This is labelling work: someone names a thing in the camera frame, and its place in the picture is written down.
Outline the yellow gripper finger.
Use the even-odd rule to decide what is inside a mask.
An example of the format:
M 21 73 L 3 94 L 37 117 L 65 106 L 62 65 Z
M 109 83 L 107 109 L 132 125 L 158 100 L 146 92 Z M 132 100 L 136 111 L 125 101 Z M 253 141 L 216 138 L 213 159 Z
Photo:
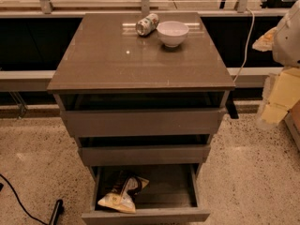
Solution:
M 258 110 L 258 127 L 275 128 L 300 100 L 300 69 L 288 67 L 271 74 L 264 83 Z
M 253 44 L 252 48 L 259 52 L 269 52 L 273 50 L 274 35 L 276 27 L 271 28 L 265 34 L 260 36 Z

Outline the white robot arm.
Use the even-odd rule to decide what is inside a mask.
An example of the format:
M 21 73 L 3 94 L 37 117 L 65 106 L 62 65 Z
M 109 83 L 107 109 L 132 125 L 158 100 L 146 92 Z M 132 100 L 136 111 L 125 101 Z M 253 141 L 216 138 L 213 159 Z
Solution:
M 300 0 L 297 0 L 276 27 L 267 31 L 252 45 L 260 52 L 271 51 L 273 60 L 283 69 L 270 74 L 262 90 L 257 112 L 257 126 L 276 127 L 300 100 Z

